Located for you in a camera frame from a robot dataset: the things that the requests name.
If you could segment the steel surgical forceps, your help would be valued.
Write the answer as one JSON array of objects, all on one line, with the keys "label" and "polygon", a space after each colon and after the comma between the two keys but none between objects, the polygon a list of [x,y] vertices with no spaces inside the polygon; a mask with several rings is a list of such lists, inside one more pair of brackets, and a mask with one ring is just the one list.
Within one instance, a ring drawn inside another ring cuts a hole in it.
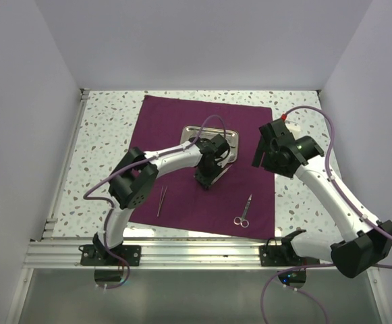
[{"label": "steel surgical forceps", "polygon": [[158,210],[157,210],[157,217],[160,217],[161,209],[162,209],[162,206],[163,206],[163,202],[165,200],[166,193],[167,193],[167,186],[163,186],[161,188],[161,194],[160,194],[160,199],[159,199],[159,207],[158,207]]}]

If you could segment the steel scalpel handle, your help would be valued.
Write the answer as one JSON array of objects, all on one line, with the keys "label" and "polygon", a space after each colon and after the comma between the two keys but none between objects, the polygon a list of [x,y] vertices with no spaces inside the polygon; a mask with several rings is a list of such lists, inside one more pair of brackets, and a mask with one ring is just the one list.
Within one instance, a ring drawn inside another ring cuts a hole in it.
[{"label": "steel scalpel handle", "polygon": [[219,173],[219,175],[217,175],[211,182],[211,184],[213,185],[214,183],[216,183],[231,167],[233,166],[233,164],[228,164],[225,166],[224,169],[222,169],[222,171]]}]

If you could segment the purple surgical cloth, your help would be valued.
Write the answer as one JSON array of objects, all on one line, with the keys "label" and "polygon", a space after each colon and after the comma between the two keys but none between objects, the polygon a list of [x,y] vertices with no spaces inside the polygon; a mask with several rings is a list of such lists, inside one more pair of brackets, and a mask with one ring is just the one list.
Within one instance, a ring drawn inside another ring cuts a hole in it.
[{"label": "purple surgical cloth", "polygon": [[[275,176],[252,166],[260,138],[259,127],[272,121],[266,107],[208,103],[145,96],[136,122],[131,147],[142,151],[167,149],[179,144],[185,126],[226,127],[239,134],[237,161],[208,190],[194,179],[195,170],[185,168],[160,177],[147,200],[130,220],[134,223],[171,227],[228,236],[267,240],[275,233]],[[157,217],[161,188],[167,193]],[[252,194],[247,228],[233,219],[244,211]]]}]

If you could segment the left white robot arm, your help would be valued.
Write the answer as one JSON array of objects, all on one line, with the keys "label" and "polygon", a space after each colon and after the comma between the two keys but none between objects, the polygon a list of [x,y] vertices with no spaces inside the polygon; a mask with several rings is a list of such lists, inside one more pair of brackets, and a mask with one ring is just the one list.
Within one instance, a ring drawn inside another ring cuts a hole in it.
[{"label": "left white robot arm", "polygon": [[107,178],[109,202],[118,211],[111,211],[97,234],[96,257],[105,265],[118,261],[123,243],[123,231],[134,209],[148,198],[156,180],[169,173],[194,167],[194,178],[209,189],[227,170],[231,149],[225,137],[211,139],[194,137],[180,145],[160,151],[130,149]]}]

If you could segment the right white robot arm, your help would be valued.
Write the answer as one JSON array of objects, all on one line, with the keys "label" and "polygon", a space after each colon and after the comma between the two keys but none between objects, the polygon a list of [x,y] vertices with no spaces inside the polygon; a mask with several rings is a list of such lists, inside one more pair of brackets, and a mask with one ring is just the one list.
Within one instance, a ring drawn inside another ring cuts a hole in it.
[{"label": "right white robot arm", "polygon": [[283,119],[259,128],[253,166],[288,178],[297,177],[332,217],[341,237],[313,236],[304,229],[282,237],[277,254],[295,265],[309,257],[330,261],[354,278],[383,260],[392,247],[392,221],[380,221],[364,207],[331,169],[324,151],[309,137],[294,138]]}]

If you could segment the steel surgical scissors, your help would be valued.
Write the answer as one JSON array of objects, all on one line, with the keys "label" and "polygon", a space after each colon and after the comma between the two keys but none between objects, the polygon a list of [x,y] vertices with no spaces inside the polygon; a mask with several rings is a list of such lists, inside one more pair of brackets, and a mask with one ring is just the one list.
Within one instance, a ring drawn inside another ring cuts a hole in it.
[{"label": "steel surgical scissors", "polygon": [[246,219],[246,216],[248,214],[248,210],[250,208],[251,202],[252,202],[252,194],[248,197],[242,214],[233,219],[233,223],[235,225],[240,225],[242,228],[247,228],[249,226],[250,222]]}]

